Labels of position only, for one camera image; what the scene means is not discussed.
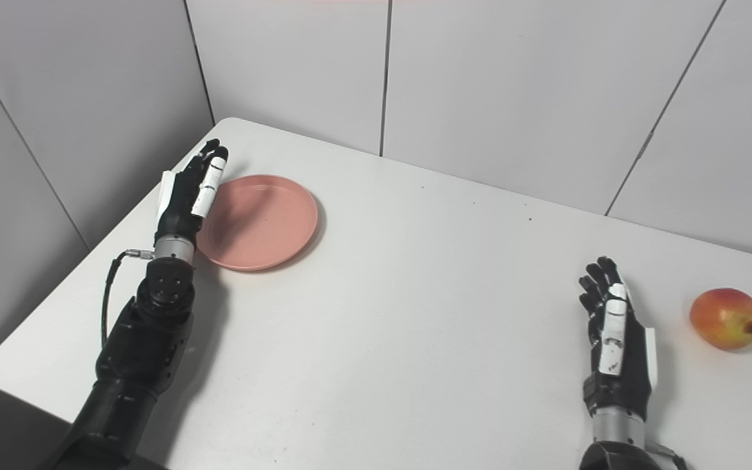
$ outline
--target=robotic hand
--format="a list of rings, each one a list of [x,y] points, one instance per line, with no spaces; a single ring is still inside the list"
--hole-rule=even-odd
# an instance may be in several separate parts
[[[164,173],[155,250],[126,250],[113,261],[104,293],[104,324],[108,286],[120,259],[150,259],[146,276],[123,307],[112,333],[103,338],[97,380],[86,404],[40,470],[116,470],[133,458],[191,334],[196,234],[211,208],[227,157],[227,149],[217,139],[209,140],[181,172]]]
[[[647,453],[672,458],[678,470],[683,459],[664,446],[647,443],[644,423],[648,398],[657,384],[654,329],[636,319],[629,289],[611,258],[588,264],[579,296],[588,312],[591,375],[583,395],[593,423],[593,444],[580,470],[659,470]]]

